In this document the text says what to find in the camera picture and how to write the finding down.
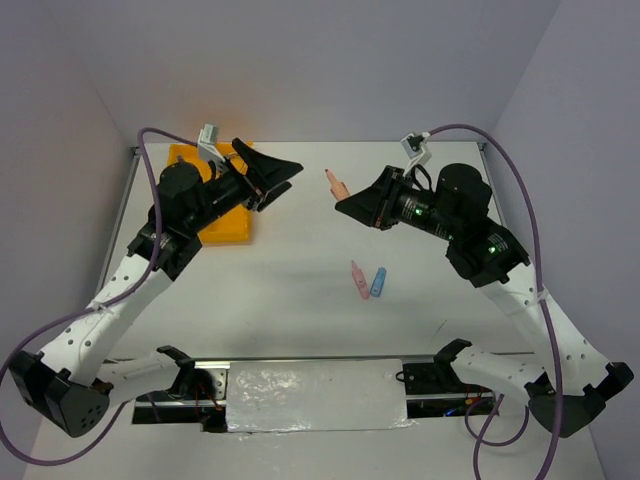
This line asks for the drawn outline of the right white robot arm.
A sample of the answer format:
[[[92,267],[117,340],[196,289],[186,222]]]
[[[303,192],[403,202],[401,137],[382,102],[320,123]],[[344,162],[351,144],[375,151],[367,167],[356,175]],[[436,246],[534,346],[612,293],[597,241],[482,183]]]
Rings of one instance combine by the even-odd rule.
[[[465,164],[444,167],[434,189],[416,188],[402,169],[388,166],[357,194],[336,193],[335,208],[381,231],[403,223],[445,240],[455,272],[513,323],[537,360],[517,362],[456,339],[435,355],[436,383],[446,391],[474,384],[502,393],[526,406],[547,431],[568,438],[634,375],[597,351],[552,296],[538,290],[526,250],[489,217],[491,196],[481,174]]]

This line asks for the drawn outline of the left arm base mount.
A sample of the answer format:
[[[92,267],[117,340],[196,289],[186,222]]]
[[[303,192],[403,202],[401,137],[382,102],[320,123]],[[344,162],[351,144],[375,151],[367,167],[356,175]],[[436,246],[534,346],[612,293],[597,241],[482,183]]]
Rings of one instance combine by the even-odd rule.
[[[201,432],[226,433],[230,363],[199,360],[185,393],[155,390],[135,399],[131,423],[142,426],[197,426]]]

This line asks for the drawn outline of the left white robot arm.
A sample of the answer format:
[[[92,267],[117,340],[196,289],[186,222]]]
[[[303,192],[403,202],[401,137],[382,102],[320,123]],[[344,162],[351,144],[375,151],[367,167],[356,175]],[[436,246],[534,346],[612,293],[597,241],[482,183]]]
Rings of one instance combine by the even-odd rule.
[[[200,231],[238,206],[262,211],[291,187],[301,164],[231,146],[237,169],[212,144],[200,143],[211,171],[203,180],[184,160],[167,166],[154,190],[147,223],[85,313],[39,352],[20,350],[9,371],[25,402],[72,438],[92,430],[107,410],[143,394],[165,391],[175,399],[195,389],[194,360],[172,346],[115,363],[107,358],[140,314],[163,294],[202,247]]]

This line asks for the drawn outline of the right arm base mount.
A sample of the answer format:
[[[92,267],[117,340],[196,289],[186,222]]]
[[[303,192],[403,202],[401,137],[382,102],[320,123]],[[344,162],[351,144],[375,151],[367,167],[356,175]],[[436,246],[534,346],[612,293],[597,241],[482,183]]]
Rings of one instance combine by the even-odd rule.
[[[446,380],[433,362],[404,363],[395,379],[404,386],[407,416],[410,419],[487,415],[495,405],[493,391],[475,384]]]

